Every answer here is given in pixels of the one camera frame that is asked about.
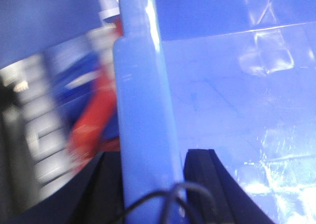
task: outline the blue surface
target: blue surface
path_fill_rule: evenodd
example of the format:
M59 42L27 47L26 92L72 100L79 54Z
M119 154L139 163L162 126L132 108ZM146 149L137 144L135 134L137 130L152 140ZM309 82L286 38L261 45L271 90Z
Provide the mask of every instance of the blue surface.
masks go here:
M114 46L124 201L183 180L154 0L120 0L124 37ZM127 217L154 224L160 200Z
M159 36L151 2L120 0L126 203L175 180L179 144L215 149L276 223L315 223L316 0L157 0Z
M98 0L0 0L0 68L100 27Z

